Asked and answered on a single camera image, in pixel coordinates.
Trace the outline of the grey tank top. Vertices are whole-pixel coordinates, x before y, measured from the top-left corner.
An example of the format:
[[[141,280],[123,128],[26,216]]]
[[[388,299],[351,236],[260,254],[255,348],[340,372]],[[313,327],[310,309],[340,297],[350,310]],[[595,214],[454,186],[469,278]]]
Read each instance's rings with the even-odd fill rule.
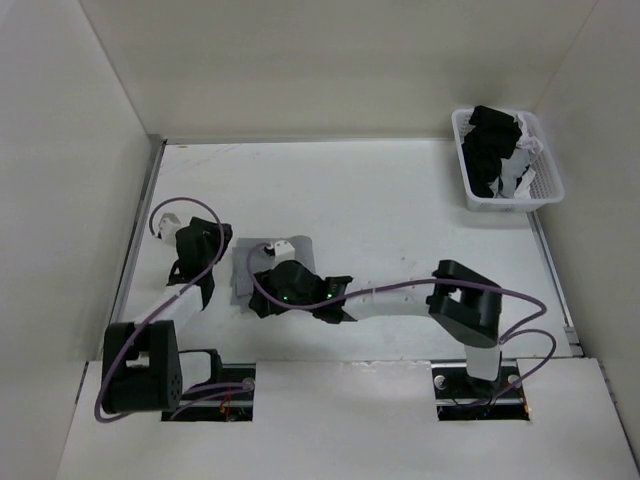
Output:
[[[309,269],[316,271],[313,253],[313,241],[310,237],[296,235],[285,237],[295,250],[294,259]],[[252,249],[260,243],[273,243],[276,238],[246,238],[240,237],[232,248],[232,275],[230,285],[232,288],[230,303],[240,308],[240,311],[249,312],[249,302],[253,294],[253,285],[247,268],[247,257]],[[263,250],[252,256],[252,271],[255,274],[269,270],[273,265],[273,258]]]

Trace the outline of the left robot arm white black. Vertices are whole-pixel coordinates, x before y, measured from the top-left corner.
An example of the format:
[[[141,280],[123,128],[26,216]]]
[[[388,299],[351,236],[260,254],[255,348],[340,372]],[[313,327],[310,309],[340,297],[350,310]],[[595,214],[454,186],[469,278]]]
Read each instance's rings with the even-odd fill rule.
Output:
[[[160,299],[130,322],[104,334],[98,418],[107,423],[138,412],[170,412],[184,391],[178,332],[211,301],[213,267],[233,237],[228,223],[197,217],[186,226],[159,228],[176,249]]]

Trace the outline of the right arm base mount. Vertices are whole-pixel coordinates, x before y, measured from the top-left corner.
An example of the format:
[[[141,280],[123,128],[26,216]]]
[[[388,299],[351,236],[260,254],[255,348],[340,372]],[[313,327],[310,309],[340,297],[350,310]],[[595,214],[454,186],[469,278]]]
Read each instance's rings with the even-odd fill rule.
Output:
[[[460,362],[433,364],[431,368],[436,413],[440,421],[529,421],[529,406],[522,386],[498,396],[510,381],[519,379],[515,361],[500,367],[497,379],[472,378]]]

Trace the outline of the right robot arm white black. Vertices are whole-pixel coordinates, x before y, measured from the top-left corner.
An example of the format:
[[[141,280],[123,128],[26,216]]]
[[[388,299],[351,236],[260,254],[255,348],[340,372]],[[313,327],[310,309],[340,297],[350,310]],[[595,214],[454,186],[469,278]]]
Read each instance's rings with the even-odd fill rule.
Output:
[[[454,260],[440,261],[425,280],[362,290],[351,276],[322,278],[296,260],[249,277],[249,308],[261,318],[293,310],[331,325],[374,317],[429,317],[464,346],[463,380],[471,393],[487,395],[500,383],[502,289]]]

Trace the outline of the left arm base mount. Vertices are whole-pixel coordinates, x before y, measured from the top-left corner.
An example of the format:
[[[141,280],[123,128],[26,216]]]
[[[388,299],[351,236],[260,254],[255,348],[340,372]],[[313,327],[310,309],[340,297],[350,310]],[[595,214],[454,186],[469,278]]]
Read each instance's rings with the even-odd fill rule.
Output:
[[[179,412],[164,412],[162,422],[233,423],[253,420],[255,363],[224,364],[217,376],[202,390],[191,387],[179,403]]]

